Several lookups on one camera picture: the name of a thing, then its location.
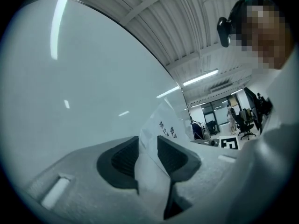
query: ceiling light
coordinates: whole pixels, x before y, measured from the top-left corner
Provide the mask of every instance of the ceiling light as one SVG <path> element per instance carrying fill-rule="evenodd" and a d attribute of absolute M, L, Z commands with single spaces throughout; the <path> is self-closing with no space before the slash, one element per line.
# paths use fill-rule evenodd
<path fill-rule="evenodd" d="M 130 112 L 129 112 L 129 111 L 126 111 L 126 112 L 124 112 L 124 113 L 119 114 L 118 116 L 123 116 L 123 115 L 125 115 L 125 114 L 127 114 L 127 113 L 130 113 Z"/>
<path fill-rule="evenodd" d="M 206 102 L 204 102 L 204 103 L 202 103 L 202 104 L 199 104 L 199 105 L 204 105 L 204 104 L 206 104 Z M 191 108 L 193 108 L 193 107 L 197 107 L 197 106 L 199 106 L 199 105 L 191 106 Z"/>
<path fill-rule="evenodd" d="M 202 75 L 202 76 L 199 76 L 199 77 L 197 77 L 197 78 L 194 78 L 194 79 L 192 79 L 192 80 L 186 81 L 185 83 L 183 83 L 183 85 L 186 86 L 186 85 L 192 84 L 192 83 L 194 83 L 194 82 L 197 82 L 197 81 L 202 80 L 202 79 L 204 79 L 204 78 L 210 77 L 210 76 L 215 75 L 215 74 L 217 74 L 217 73 L 218 73 L 218 69 L 216 69 L 216 70 L 214 70 L 214 71 L 211 71 L 211 72 L 209 72 L 209 73 L 206 73 L 206 74 L 204 74 L 204 75 Z"/>
<path fill-rule="evenodd" d="M 239 89 L 238 91 L 235 91 L 235 92 L 231 93 L 230 95 L 236 94 L 237 92 L 239 92 L 241 90 L 243 90 L 243 89 Z"/>
<path fill-rule="evenodd" d="M 165 92 L 165 93 L 163 93 L 163 94 L 161 94 L 161 95 L 158 95 L 157 98 L 161 98 L 161 97 L 163 97 L 163 96 L 165 96 L 165 95 L 168 95 L 169 93 L 171 93 L 171 92 L 173 92 L 173 91 L 176 91 L 176 90 L 178 90 L 178 89 L 179 89 L 179 86 L 177 86 L 177 87 L 175 87 L 175 88 L 173 88 L 173 89 L 171 89 L 171 90 L 169 90 L 169 91 L 167 91 L 167 92 Z"/>
<path fill-rule="evenodd" d="M 59 27 L 60 27 L 62 15 L 64 13 L 66 2 L 67 0 L 57 1 L 53 20 L 52 20 L 52 27 L 51 27 L 51 34 L 50 34 L 50 51 L 51 51 L 51 57 L 54 60 L 57 60 Z"/>
<path fill-rule="evenodd" d="M 70 108 L 70 104 L 69 104 L 69 102 L 68 102 L 66 99 L 64 100 L 64 104 L 65 104 L 65 107 L 66 107 L 67 109 Z"/>

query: white paper bag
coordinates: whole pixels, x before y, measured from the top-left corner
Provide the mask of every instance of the white paper bag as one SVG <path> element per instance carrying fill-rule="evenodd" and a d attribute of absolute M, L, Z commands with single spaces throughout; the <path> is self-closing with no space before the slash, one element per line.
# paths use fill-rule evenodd
<path fill-rule="evenodd" d="M 170 177 L 158 158 L 157 136 L 190 141 L 167 99 L 158 106 L 140 130 L 139 157 L 135 165 L 139 196 L 163 220 Z"/>

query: floor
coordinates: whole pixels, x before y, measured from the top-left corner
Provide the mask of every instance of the floor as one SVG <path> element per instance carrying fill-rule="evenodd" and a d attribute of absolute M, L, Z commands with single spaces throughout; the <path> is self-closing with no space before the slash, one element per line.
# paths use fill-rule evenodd
<path fill-rule="evenodd" d="M 231 136 L 231 135 L 235 135 L 238 137 L 238 141 L 239 141 L 239 145 L 240 145 L 240 149 L 242 149 L 242 147 L 246 144 L 246 142 L 248 141 L 248 138 L 247 137 L 244 137 L 242 140 L 241 140 L 241 137 L 244 135 L 244 133 L 241 133 L 239 136 L 238 136 L 238 133 L 240 132 L 240 130 L 237 128 L 237 130 L 234 132 L 234 133 L 231 133 L 229 132 L 229 130 L 227 128 L 221 128 L 220 129 L 221 132 L 220 133 L 217 133 L 215 135 L 212 135 L 211 136 L 211 139 L 217 139 L 219 138 L 220 136 Z M 260 135 L 260 132 L 257 130 L 256 126 L 254 125 L 253 128 L 250 130 L 252 133 L 256 134 L 256 137 L 254 135 L 250 135 L 249 136 L 249 139 L 250 140 L 255 140 L 259 137 Z"/>

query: corrugated ceiling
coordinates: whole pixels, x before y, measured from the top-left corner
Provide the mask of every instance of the corrugated ceiling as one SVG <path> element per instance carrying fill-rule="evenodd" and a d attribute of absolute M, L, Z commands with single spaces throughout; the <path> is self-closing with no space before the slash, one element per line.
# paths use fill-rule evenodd
<path fill-rule="evenodd" d="M 237 47 L 222 48 L 216 26 L 238 0 L 80 0 L 118 21 L 157 57 L 183 88 L 188 104 L 228 95 L 211 93 L 231 82 L 236 90 L 251 79 L 256 60 Z M 187 87 L 182 83 L 209 70 L 219 73 Z"/>

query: wall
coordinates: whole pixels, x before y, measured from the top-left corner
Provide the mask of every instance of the wall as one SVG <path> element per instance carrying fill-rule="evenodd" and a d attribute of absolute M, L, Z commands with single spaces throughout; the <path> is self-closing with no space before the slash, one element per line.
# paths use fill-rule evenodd
<path fill-rule="evenodd" d="M 201 106 L 197 106 L 197 107 L 194 107 L 194 108 L 190 108 L 190 113 L 191 113 L 191 116 L 192 116 L 192 119 L 197 121 L 197 122 L 200 122 L 200 123 L 205 123 L 205 116 L 204 116 L 204 113 L 202 112 L 202 109 L 201 109 Z"/>
<path fill-rule="evenodd" d="M 267 89 L 274 78 L 280 73 L 280 70 L 274 69 L 253 69 L 253 78 L 246 85 L 253 93 L 260 93 L 265 99 L 268 98 Z"/>
<path fill-rule="evenodd" d="M 156 58 L 75 1 L 39 0 L 19 10 L 0 64 L 2 161 L 20 187 L 74 150 L 139 135 L 165 97 L 191 129 L 180 89 L 157 98 L 177 83 Z"/>
<path fill-rule="evenodd" d="M 236 93 L 239 103 L 241 105 L 241 109 L 250 109 L 250 105 L 244 90 L 241 90 Z"/>

